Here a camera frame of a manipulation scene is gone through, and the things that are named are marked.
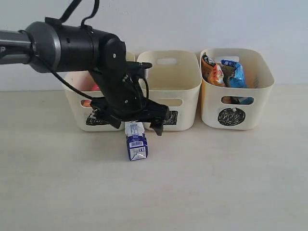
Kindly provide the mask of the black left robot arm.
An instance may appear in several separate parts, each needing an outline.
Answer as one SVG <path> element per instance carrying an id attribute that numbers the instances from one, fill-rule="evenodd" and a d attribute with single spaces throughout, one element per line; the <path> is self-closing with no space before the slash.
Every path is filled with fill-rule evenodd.
<path id="1" fill-rule="evenodd" d="M 118 36 L 82 25 L 34 22 L 24 30 L 0 33 L 0 63 L 27 64 L 39 73 L 87 71 L 102 92 L 88 96 L 93 117 L 119 128 L 122 122 L 146 122 L 161 135 L 169 116 L 166 105 L 142 90 L 151 63 L 128 61 L 126 45 Z"/>

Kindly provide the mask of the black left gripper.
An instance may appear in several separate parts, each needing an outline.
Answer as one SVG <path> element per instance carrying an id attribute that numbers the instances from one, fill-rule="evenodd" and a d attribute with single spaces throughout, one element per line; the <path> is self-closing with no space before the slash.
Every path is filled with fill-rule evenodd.
<path id="1" fill-rule="evenodd" d="M 149 99 L 146 71 L 132 71 L 126 75 L 111 72 L 90 71 L 99 86 L 102 97 L 91 100 L 97 109 L 97 118 L 119 129 L 122 121 L 149 122 L 157 136 L 162 136 L 168 107 Z"/>

